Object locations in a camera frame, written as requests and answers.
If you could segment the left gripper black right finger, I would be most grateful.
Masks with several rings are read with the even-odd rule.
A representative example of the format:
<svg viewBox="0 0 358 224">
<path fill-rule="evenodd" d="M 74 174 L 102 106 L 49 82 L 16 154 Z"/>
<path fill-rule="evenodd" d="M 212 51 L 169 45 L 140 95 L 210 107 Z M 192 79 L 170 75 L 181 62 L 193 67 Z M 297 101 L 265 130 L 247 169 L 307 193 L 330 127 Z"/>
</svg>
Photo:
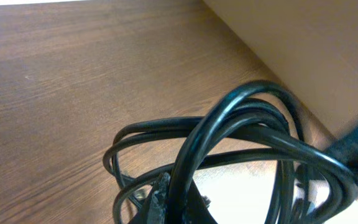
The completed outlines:
<svg viewBox="0 0 358 224">
<path fill-rule="evenodd" d="M 212 217 L 201 196 L 195 182 L 190 185 L 185 210 L 183 212 L 183 222 L 185 224 L 217 224 Z"/>
</svg>

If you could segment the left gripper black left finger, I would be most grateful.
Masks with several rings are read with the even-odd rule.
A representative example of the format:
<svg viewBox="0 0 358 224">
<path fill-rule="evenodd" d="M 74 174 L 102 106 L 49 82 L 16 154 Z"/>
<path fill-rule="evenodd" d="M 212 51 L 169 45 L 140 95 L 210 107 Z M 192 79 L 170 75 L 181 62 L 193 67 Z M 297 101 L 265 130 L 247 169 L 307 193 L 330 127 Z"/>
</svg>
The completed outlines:
<svg viewBox="0 0 358 224">
<path fill-rule="evenodd" d="M 129 224 L 164 224 L 166 214 L 166 201 L 170 183 L 170 175 L 166 172 L 160 174 L 147 196 L 141 210 Z"/>
</svg>

